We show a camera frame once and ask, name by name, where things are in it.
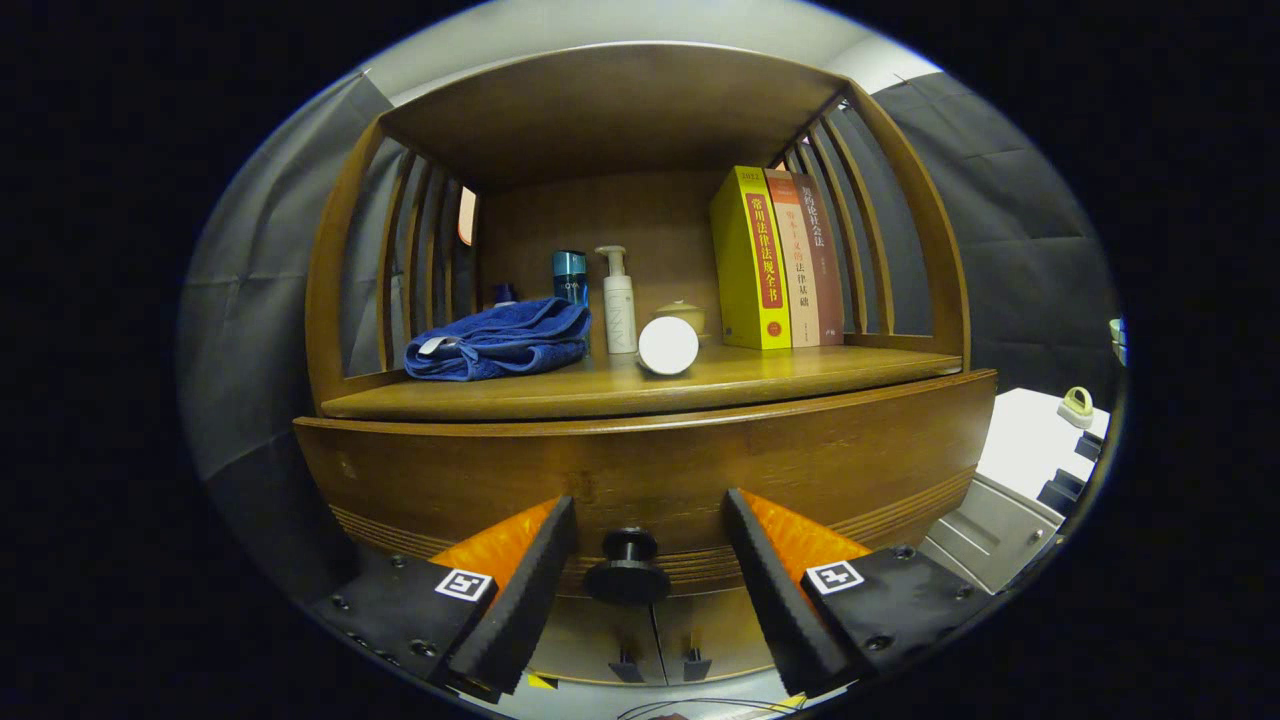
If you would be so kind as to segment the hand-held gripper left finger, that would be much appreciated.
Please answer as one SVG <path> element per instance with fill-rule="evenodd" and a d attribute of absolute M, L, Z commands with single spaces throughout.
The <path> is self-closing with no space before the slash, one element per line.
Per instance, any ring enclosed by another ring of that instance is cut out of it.
<path fill-rule="evenodd" d="M 310 609 L 416 682 L 497 701 L 516 691 L 576 543 L 573 501 L 562 496 L 433 559 L 366 553 L 352 579 Z"/>

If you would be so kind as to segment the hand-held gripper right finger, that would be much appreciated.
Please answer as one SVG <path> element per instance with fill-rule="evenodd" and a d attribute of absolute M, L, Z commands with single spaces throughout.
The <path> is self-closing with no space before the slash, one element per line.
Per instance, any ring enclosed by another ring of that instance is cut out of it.
<path fill-rule="evenodd" d="M 995 600 L 910 544 L 869 550 L 745 489 L 724 493 L 722 516 L 792 694 L 899 674 L 961 635 Z"/>

